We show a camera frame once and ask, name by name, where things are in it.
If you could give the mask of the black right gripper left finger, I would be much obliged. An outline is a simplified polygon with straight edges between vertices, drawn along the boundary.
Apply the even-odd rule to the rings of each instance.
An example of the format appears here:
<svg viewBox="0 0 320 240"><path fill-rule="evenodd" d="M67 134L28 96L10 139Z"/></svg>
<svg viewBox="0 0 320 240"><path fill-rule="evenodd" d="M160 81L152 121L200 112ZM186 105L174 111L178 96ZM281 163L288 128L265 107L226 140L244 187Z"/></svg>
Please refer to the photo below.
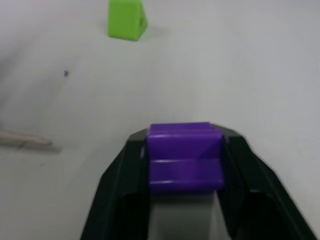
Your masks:
<svg viewBox="0 0 320 240"><path fill-rule="evenodd" d="M131 134L103 172L80 238L146 240L151 215L149 128Z"/></svg>

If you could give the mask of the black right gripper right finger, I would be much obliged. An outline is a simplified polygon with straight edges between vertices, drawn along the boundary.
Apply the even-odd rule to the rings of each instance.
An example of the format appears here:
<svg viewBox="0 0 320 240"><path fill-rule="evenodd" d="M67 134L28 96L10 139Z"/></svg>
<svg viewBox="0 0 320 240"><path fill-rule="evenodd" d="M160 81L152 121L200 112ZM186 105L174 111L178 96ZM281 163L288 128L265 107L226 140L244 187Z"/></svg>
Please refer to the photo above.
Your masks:
<svg viewBox="0 0 320 240"><path fill-rule="evenodd" d="M232 240L315 240L317 237L275 172L236 131L223 133L224 188L217 192Z"/></svg>

